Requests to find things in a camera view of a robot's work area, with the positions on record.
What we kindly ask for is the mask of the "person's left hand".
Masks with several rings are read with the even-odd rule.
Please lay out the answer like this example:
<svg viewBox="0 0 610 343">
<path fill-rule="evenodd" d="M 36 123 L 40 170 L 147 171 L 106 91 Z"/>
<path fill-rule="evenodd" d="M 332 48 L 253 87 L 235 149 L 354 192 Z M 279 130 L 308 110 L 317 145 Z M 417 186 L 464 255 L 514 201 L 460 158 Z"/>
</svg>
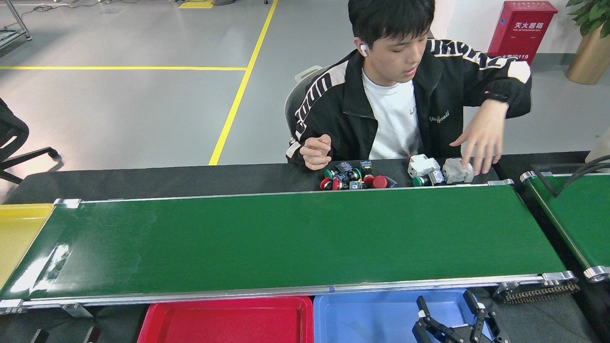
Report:
<svg viewBox="0 0 610 343">
<path fill-rule="evenodd" d="M 450 146 L 464 146 L 462 167 L 471 163 L 473 174 L 488 173 L 503 153 L 505 119 L 509 105 L 497 100 L 485 100 L 463 133 Z"/>
</svg>

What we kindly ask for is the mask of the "person's right hand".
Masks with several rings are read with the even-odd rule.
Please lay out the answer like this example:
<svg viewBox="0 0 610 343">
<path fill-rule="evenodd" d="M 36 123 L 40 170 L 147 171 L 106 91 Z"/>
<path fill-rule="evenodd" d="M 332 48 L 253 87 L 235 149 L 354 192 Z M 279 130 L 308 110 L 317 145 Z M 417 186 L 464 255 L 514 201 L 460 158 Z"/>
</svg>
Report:
<svg viewBox="0 0 610 343">
<path fill-rule="evenodd" d="M 303 157 L 305 167 L 310 170 L 320 170 L 331 162 L 330 150 L 331 137 L 323 134 L 320 137 L 307 138 L 299 152 Z"/>
</svg>

